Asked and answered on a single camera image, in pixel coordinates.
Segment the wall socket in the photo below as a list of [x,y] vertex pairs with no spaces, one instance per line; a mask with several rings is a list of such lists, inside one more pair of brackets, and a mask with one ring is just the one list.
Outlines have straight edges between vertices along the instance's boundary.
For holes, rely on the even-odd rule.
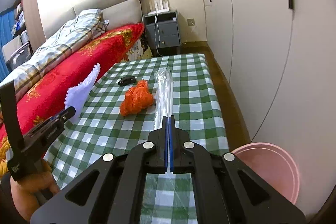
[[189,18],[187,19],[188,26],[195,26],[195,19],[194,18]]

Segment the finger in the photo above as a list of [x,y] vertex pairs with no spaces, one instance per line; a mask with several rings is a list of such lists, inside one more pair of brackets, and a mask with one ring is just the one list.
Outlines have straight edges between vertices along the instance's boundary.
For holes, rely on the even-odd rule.
[[54,177],[50,172],[29,175],[18,181],[19,185],[29,193],[49,188],[54,182]]
[[55,183],[51,183],[49,185],[49,190],[53,195],[56,195],[60,191],[60,188],[58,187],[58,185],[55,182]]
[[45,159],[42,159],[42,168],[44,171],[49,171],[50,173],[52,173],[51,167]]

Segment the screw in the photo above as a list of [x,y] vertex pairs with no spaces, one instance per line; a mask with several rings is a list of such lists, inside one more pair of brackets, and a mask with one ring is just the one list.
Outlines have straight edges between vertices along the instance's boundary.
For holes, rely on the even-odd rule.
[[152,142],[145,142],[142,145],[145,149],[150,149],[154,146],[154,144]]
[[233,161],[235,159],[235,155],[233,155],[232,153],[226,153],[224,155],[224,159],[227,161]]
[[111,161],[111,160],[113,160],[113,158],[114,158],[114,155],[111,154],[111,153],[107,153],[103,156],[104,161]]
[[193,142],[185,142],[185,143],[183,144],[183,146],[184,146],[185,148],[190,149],[190,148],[193,148],[195,145],[194,145]]

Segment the wooden floor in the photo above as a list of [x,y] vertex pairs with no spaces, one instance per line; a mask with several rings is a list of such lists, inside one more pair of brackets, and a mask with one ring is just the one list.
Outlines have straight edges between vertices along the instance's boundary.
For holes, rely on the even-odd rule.
[[232,93],[231,88],[225,79],[224,74],[218,67],[213,53],[207,46],[200,47],[183,47],[181,54],[187,53],[203,53],[207,60],[211,79],[213,81],[215,91],[218,97],[219,105],[222,110],[222,116],[226,129],[226,136],[229,143],[229,149],[233,149],[250,143],[250,138],[241,116],[241,112],[236,103],[236,99]]

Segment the beige headboard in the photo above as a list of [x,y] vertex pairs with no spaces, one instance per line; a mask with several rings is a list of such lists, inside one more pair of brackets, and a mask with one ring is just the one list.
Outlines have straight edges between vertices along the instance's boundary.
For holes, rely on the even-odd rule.
[[51,37],[68,20],[74,19],[81,11],[87,9],[101,9],[104,19],[108,19],[107,30],[139,23],[142,15],[150,11],[148,0],[85,0],[54,19],[49,25],[43,26],[46,38]]

